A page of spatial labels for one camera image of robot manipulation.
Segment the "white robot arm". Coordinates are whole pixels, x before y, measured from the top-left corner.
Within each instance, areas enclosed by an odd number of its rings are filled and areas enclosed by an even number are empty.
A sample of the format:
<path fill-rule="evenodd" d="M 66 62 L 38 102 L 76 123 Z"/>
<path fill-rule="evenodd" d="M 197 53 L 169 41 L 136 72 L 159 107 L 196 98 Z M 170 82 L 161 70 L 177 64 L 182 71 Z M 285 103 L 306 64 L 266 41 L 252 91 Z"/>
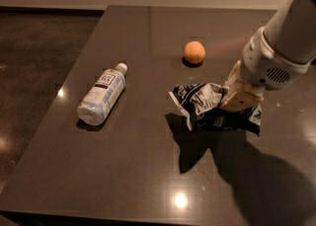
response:
<path fill-rule="evenodd" d="M 316 57 L 316 0 L 288 0 L 243 49 L 224 87 L 220 107 L 235 113 L 288 87 Z"/>

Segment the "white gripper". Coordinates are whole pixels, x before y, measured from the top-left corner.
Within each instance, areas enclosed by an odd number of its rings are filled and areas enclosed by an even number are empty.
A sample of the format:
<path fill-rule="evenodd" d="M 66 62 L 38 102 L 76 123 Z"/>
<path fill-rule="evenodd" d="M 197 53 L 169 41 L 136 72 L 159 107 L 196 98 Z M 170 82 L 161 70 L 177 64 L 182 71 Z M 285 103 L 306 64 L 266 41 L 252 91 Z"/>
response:
<path fill-rule="evenodd" d="M 240 64 L 241 77 L 248 84 L 240 83 Z M 309 66 L 309 62 L 299 64 L 278 54 L 268 44 L 264 28 L 259 28 L 245 45 L 241 61 L 234 64 L 224 83 L 228 91 L 220 108 L 237 113 L 256 106 L 264 100 L 262 87 L 267 91 L 286 88 L 304 75 Z"/>

